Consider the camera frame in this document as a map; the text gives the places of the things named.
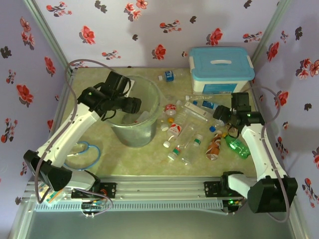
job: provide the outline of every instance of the purple wall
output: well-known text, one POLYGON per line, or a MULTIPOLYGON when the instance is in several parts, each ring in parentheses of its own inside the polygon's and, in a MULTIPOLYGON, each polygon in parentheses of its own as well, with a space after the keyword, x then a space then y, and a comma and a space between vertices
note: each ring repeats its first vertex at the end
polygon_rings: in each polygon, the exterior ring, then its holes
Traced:
POLYGON ((60 62, 23 1, 1 1, 0 22, 0 238, 4 239, 31 176, 23 154, 47 139, 48 120, 54 118, 64 78, 60 62))
MULTIPOLYGON (((279 158, 298 182, 301 203, 312 238, 319 234, 319 15, 317 0, 295 0, 262 56, 255 64, 255 84, 278 93, 282 110, 273 123, 279 158)), ((259 91, 267 120, 276 112, 274 97, 259 91)))

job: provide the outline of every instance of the plastic storage box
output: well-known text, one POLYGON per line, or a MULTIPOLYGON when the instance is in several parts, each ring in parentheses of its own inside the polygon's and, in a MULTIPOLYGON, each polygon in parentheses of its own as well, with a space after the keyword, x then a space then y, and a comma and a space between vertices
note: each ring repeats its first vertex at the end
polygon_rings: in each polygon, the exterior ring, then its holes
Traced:
POLYGON ((254 79, 250 57, 242 47, 195 47, 189 53, 194 94, 239 92, 254 79))

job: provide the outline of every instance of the bottle label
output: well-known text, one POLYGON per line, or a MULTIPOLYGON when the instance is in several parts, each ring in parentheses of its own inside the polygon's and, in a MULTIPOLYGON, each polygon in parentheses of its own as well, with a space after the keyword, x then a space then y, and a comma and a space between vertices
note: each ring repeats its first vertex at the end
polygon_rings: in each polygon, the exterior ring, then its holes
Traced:
POLYGON ((180 149, 176 147, 175 149, 173 149, 173 153, 176 153, 176 155, 179 155, 180 149))
POLYGON ((170 82, 174 80, 173 71, 165 71, 166 82, 170 82))
POLYGON ((217 106, 219 106, 219 104, 215 104, 215 103, 212 103, 212 102, 209 102, 209 101, 203 101, 202 105, 204 107, 207 107, 207 108, 210 108, 210 109, 213 109, 213 110, 215 110, 217 108, 217 106))
POLYGON ((174 110, 176 111, 176 105, 173 105, 173 104, 168 104, 165 106, 165 111, 168 111, 168 110, 174 110))
POLYGON ((181 132, 181 126, 178 125, 178 124, 173 123, 173 124, 170 126, 170 128, 169 128, 168 131, 172 132, 172 133, 175 134, 175 135, 179 135, 179 133, 181 132))
POLYGON ((196 138, 196 139, 194 140, 194 142, 198 143, 199 145, 200 145, 200 143, 201 143, 201 141, 200 141, 198 138, 196 138))

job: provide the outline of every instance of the transparent bucket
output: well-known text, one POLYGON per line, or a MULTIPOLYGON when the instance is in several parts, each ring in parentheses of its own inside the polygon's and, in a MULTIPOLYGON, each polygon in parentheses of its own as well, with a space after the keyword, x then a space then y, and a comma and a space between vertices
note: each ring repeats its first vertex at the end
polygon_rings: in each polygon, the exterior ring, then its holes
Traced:
POLYGON ((140 111, 137 114, 116 111, 115 117, 106 122, 112 127, 122 144, 129 147, 142 147, 150 143, 156 134, 157 118, 162 111, 161 92, 154 82, 144 77, 127 77, 135 81, 129 97, 141 99, 140 111), (147 118, 136 123, 136 120, 145 111, 148 112, 147 118))

